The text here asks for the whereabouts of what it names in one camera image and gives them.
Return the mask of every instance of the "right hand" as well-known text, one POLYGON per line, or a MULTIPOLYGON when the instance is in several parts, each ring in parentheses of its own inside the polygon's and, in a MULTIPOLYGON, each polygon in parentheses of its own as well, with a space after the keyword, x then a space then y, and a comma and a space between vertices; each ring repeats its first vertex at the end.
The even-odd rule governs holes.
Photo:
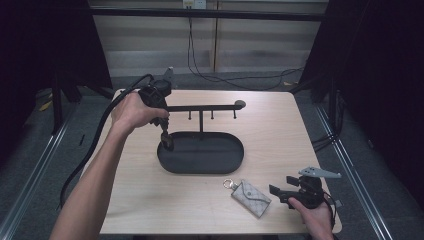
POLYGON ((321 203, 315 209, 308 209, 296 198, 289 198, 289 203, 299 211, 303 223, 314 240, 333 240, 331 213, 327 204, 321 203))
POLYGON ((130 134, 135 128, 142 127, 152 119, 167 118, 165 109, 150 108, 141 100, 137 92, 131 92, 112 111, 112 126, 117 125, 130 134))

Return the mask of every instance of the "wooden table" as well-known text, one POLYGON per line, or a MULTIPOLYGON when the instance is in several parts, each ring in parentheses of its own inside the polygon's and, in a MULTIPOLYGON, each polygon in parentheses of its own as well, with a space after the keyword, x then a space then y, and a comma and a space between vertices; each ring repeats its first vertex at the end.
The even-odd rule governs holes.
MULTIPOLYGON (((293 95, 276 92, 173 90, 168 106, 234 104, 237 111, 204 112, 204 131, 227 132, 244 145, 239 169, 227 175, 179 175, 167 172, 156 151, 162 130, 148 125, 128 138, 119 164, 103 234, 284 234, 307 232, 300 215, 269 193, 268 185, 298 191, 286 176, 319 167, 293 95), (260 219, 231 197, 225 179, 246 179, 272 202, 260 219)), ((104 141, 110 127, 105 124, 104 141)), ((171 113, 169 132, 198 131, 199 118, 192 112, 171 113)), ((328 191, 325 181, 324 189, 328 191)), ((337 218, 334 232, 341 230, 337 218)))

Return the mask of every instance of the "wire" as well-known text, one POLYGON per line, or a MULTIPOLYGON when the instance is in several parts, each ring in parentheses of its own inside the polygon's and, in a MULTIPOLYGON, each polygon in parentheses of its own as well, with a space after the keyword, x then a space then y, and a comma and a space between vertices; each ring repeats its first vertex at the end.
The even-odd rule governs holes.
POLYGON ((324 202, 327 204, 329 210, 330 210, 330 214, 331 214, 331 229, 334 228, 334 225, 336 224, 336 217, 337 217, 337 204, 336 201, 334 200, 334 198, 328 194, 326 191, 324 191, 325 194, 327 194, 327 196, 331 199, 331 201, 333 202, 334 205, 334 212, 333 212, 333 208, 331 208, 331 204, 328 202, 327 199, 324 198, 324 202))
POLYGON ((195 50, 194 50, 194 41, 193 41, 193 23, 192 23, 192 19, 189 18, 189 27, 190 27, 190 32, 189 32, 189 39, 188 39, 188 50, 187 50, 187 65, 188 68, 190 70, 190 72, 197 76, 200 77, 204 80, 207 80, 209 82, 215 82, 215 83, 219 83, 219 82, 225 82, 227 84, 230 84, 232 86, 238 87, 238 88, 242 88, 242 89, 246 89, 246 90, 251 90, 251 91, 267 91, 267 90, 271 90, 274 88, 277 88, 278 86, 281 85, 282 81, 283 81, 283 76, 287 76, 289 74, 292 74, 294 72, 298 72, 298 71, 303 71, 304 67, 301 68, 297 68, 297 69, 287 69, 283 72, 281 72, 278 75, 272 75, 272 76, 265 76, 265 77, 252 77, 252 76, 248 76, 248 77, 237 77, 237 78, 227 78, 227 79, 223 79, 220 77, 216 77, 216 76, 210 76, 210 75, 204 75, 199 71, 199 68, 197 66, 197 62, 196 62, 196 57, 195 57, 195 50), (194 63, 194 67, 196 69, 196 71, 194 71, 191 66, 190 66, 190 52, 193 58, 193 63, 194 63), (245 86, 241 86, 235 83, 232 83, 231 81, 235 81, 235 80, 243 80, 243 79, 257 79, 257 78, 262 78, 262 79, 272 79, 272 78, 279 78, 279 81, 270 87, 266 87, 266 88, 262 88, 262 89, 258 89, 258 88, 249 88, 249 87, 245 87, 245 86))
POLYGON ((88 160, 90 160, 91 155, 93 155, 93 152, 97 146, 97 143, 99 142, 100 135, 102 133, 103 127, 105 125, 105 122, 109 116, 109 114, 112 112, 112 110, 125 98, 126 95, 134 91, 135 89, 139 88, 138 84, 147 77, 150 78, 150 81, 153 81, 154 78, 151 74, 146 74, 139 79, 137 79, 133 84, 130 85, 129 88, 122 91, 121 94, 119 94, 106 108, 104 111, 99 126, 97 127, 96 133, 94 135, 93 142, 91 143, 90 148, 87 151, 87 154, 85 157, 81 160, 81 162, 78 164, 78 166, 74 169, 74 171, 69 175, 69 177, 66 179, 65 183, 62 186, 62 190, 60 192, 60 199, 59 199, 59 207, 63 208, 63 205, 65 204, 65 195, 66 190, 68 189, 69 184, 71 181, 75 178, 75 176, 84 168, 84 166, 87 164, 88 160))
POLYGON ((336 126, 335 126, 336 129, 332 134, 312 141, 315 153, 321 151, 322 149, 324 149, 325 147, 327 147, 328 145, 330 145, 331 143, 336 141, 340 136, 340 133, 341 133, 342 128, 343 128, 343 118, 344 118, 344 111, 345 111, 345 108, 346 108, 346 103, 344 102, 344 100, 343 100, 343 98, 341 97, 340 94, 337 95, 337 102, 338 102, 338 104, 337 104, 338 118, 337 118, 337 122, 336 122, 336 126))

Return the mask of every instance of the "horizontal bar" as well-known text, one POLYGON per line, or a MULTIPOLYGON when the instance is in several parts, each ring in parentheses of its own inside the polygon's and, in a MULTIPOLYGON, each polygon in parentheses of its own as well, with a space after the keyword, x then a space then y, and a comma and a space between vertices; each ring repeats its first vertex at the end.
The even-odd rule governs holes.
POLYGON ((148 16, 148 17, 189 17, 189 18, 226 18, 226 19, 261 19, 286 21, 320 22, 328 18, 325 14, 280 13, 224 11, 202 9, 168 9, 168 8, 121 8, 121 7, 44 7, 46 13, 55 14, 90 14, 102 16, 148 16))
POLYGON ((168 112, 196 112, 196 111, 228 111, 240 110, 244 106, 240 104, 234 105, 192 105, 192 106, 169 106, 166 108, 168 112))

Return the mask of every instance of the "wrist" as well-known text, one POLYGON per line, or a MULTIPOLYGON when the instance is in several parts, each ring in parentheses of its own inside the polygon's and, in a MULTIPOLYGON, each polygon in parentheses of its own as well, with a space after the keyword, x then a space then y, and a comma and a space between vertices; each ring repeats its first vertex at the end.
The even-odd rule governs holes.
POLYGON ((312 237, 312 240, 334 240, 334 235, 333 233, 331 234, 321 234, 320 236, 317 237, 312 237))
POLYGON ((110 127, 109 133, 112 133, 115 136, 120 136, 120 137, 126 138, 133 131, 134 131, 134 128, 132 128, 129 124, 127 124, 123 121, 117 121, 117 122, 112 123, 112 126, 110 127))

